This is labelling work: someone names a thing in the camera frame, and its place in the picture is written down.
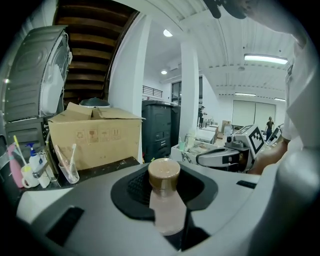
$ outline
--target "handle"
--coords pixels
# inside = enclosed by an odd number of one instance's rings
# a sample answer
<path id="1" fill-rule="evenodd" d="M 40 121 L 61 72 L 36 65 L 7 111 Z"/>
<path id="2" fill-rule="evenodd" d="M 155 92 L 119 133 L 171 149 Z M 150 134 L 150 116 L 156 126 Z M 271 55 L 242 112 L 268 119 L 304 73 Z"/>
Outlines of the handle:
<path id="1" fill-rule="evenodd" d="M 22 185 L 27 189 L 31 188 L 31 185 L 27 185 L 25 178 L 22 178 Z"/>

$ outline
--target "pink object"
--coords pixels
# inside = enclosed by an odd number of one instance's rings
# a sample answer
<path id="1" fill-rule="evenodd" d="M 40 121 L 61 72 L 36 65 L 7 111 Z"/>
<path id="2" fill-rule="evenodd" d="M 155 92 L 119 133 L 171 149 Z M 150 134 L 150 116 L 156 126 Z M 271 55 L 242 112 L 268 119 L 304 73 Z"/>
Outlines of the pink object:
<path id="1" fill-rule="evenodd" d="M 24 185 L 22 184 L 22 173 L 21 173 L 21 166 L 18 163 L 18 161 L 14 158 L 14 155 L 12 154 L 12 152 L 15 150 L 16 145 L 13 143 L 8 147 L 8 155 L 9 155 L 9 164 L 10 164 L 10 171 L 12 173 L 12 177 L 13 180 L 15 182 L 15 184 L 19 187 L 19 188 L 23 188 Z"/>

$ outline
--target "bottle cap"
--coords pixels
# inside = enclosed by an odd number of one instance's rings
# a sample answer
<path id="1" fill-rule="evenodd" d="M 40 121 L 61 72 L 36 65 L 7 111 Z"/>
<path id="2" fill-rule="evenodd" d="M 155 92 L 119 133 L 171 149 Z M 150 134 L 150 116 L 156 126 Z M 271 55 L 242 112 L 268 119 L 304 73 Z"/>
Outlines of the bottle cap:
<path id="1" fill-rule="evenodd" d="M 169 158 L 160 158 L 151 162 L 148 166 L 149 182 L 155 189 L 176 190 L 180 165 Z"/>
<path id="2" fill-rule="evenodd" d="M 34 157 L 37 155 L 36 151 L 34 150 L 34 143 L 28 143 L 25 145 L 26 147 L 30 147 L 30 156 Z"/>

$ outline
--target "wooden stair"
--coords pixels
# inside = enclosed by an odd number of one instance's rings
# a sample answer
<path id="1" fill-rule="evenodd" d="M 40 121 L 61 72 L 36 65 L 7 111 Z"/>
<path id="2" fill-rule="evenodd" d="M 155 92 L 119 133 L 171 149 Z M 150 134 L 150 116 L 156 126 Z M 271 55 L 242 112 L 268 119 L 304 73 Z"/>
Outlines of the wooden stair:
<path id="1" fill-rule="evenodd" d="M 110 66 L 138 12 L 112 0 L 60 0 L 56 25 L 68 25 L 72 62 L 64 103 L 108 99 Z"/>

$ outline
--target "white column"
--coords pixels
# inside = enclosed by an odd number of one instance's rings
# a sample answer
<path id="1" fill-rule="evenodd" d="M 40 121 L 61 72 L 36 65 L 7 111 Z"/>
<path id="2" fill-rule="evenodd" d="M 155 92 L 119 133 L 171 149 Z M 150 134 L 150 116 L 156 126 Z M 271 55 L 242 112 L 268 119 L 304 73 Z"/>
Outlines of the white column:
<path id="1" fill-rule="evenodd" d="M 116 54 L 110 76 L 108 94 L 110 105 L 139 117 L 141 117 L 142 86 L 151 20 L 150 16 L 144 14 L 135 19 Z M 142 163 L 141 132 L 137 160 Z"/>
<path id="2" fill-rule="evenodd" d="M 199 107 L 199 66 L 196 47 L 188 41 L 181 43 L 181 116 L 179 137 L 197 129 Z"/>

